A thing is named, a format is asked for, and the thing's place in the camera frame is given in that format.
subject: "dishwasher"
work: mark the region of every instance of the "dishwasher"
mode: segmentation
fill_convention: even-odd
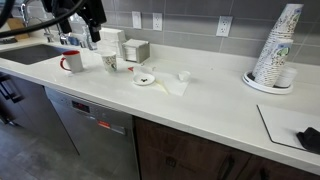
[[[104,179],[140,179],[130,114],[45,90],[88,170]]]

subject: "cabinet door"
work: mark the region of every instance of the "cabinet door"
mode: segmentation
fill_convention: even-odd
[[[14,76],[10,76],[9,82],[17,96],[21,97],[19,105],[35,125],[37,133],[64,149],[76,152],[43,86]]]
[[[19,103],[9,98],[9,96],[14,98],[16,95],[13,93],[12,89],[9,89],[8,81],[9,76],[0,73],[0,103],[2,112],[5,113],[7,118],[12,122],[19,124],[28,130],[37,132],[34,124],[19,106]]]
[[[142,119],[136,119],[143,179],[235,179],[250,155]]]
[[[319,176],[262,157],[252,156],[239,180],[320,180]]]

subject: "kitchen counter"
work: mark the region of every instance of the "kitchen counter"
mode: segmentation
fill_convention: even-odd
[[[30,38],[2,45],[0,50],[37,43],[47,44],[44,38]],[[127,70],[134,63],[118,60],[119,71],[109,74],[99,55],[87,49],[80,51],[85,67],[81,73],[62,70],[61,57],[33,65],[0,58],[0,71],[320,175],[320,155],[272,143],[257,109],[257,104],[265,104],[320,116],[319,84],[300,81],[289,95],[266,94],[242,82],[241,76],[252,68],[254,58],[152,45],[146,66],[169,73],[192,73],[180,97],[134,85],[132,72]]]

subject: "dark wood cabinet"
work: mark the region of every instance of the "dark wood cabinet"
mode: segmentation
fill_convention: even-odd
[[[142,180],[236,179],[250,154],[136,118]]]
[[[320,180],[320,177],[262,157],[250,158],[239,180]]]
[[[135,118],[142,180],[320,180],[320,176]]]

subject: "dishwasher control panel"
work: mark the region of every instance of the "dishwasher control panel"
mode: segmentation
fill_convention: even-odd
[[[47,87],[45,90],[47,97],[52,102],[58,103],[79,114],[96,119],[97,121],[107,122],[114,126],[129,129],[133,127],[132,115],[130,114]]]

